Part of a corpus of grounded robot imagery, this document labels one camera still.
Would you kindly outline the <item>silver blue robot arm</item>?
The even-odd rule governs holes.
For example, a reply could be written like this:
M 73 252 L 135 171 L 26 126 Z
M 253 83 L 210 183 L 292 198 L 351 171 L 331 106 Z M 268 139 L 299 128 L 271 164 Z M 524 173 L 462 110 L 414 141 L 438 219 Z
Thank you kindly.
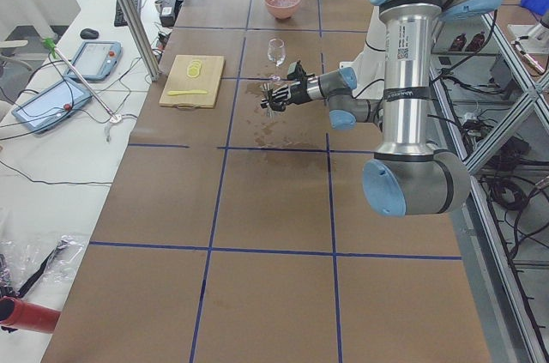
M 503 0 L 370 0 L 385 27 L 383 93 L 378 100 L 357 93 L 358 71 L 342 67 L 308 76 L 300 65 L 291 81 L 264 92 L 261 106 L 282 112 L 288 105 L 325 100 L 333 128 L 374 123 L 383 140 L 363 169 L 363 190 L 380 215 L 428 215 L 462 205 L 470 176 L 462 160 L 426 139 L 429 65 L 440 21 L 463 20 L 496 10 Z

